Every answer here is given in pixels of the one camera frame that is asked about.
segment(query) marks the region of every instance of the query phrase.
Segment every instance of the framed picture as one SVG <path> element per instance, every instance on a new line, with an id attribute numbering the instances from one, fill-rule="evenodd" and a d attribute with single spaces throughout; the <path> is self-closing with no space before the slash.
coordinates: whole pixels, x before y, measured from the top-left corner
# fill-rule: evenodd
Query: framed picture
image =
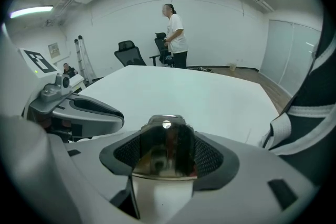
<path id="1" fill-rule="evenodd" d="M 60 56 L 59 48 L 58 48 L 57 43 L 49 45 L 48 48 L 49 48 L 49 53 L 50 53 L 51 58 L 55 58 L 57 56 Z"/>

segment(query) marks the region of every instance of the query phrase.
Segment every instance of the seated person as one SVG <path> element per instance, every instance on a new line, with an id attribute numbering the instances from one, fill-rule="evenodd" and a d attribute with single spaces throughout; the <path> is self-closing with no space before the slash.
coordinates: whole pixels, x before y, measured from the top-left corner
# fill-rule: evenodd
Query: seated person
<path id="1" fill-rule="evenodd" d="M 63 75 L 68 75 L 70 78 L 78 74 L 78 72 L 73 67 L 70 67 L 67 63 L 63 65 L 63 68 L 64 68 Z"/>

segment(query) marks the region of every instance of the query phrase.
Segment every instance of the white cabinet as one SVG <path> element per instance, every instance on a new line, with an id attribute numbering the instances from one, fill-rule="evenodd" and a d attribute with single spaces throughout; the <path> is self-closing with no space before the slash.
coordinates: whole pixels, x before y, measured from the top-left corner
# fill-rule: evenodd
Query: white cabinet
<path id="1" fill-rule="evenodd" d="M 309 71 L 320 35 L 320 31 L 303 25 L 270 20 L 260 73 L 294 95 Z"/>

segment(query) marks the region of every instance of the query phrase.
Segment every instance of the ladder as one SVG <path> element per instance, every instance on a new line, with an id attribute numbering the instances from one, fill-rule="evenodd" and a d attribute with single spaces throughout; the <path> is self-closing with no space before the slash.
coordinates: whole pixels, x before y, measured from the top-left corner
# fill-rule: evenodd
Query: ladder
<path id="1" fill-rule="evenodd" d="M 92 80 L 96 78 L 96 74 L 92 68 L 89 56 L 86 52 L 82 36 L 78 36 L 78 39 L 75 39 L 75 46 L 79 65 L 79 72 L 82 77 L 84 77 L 90 84 L 92 84 Z"/>

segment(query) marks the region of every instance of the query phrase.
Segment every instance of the reflective metal surface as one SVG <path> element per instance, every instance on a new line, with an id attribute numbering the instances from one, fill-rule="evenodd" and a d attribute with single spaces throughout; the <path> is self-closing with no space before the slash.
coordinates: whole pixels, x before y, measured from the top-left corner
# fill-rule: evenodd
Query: reflective metal surface
<path id="1" fill-rule="evenodd" d="M 147 152 L 133 176 L 156 180 L 195 180 L 194 129 L 179 115 L 155 115 L 140 131 L 140 150 Z"/>

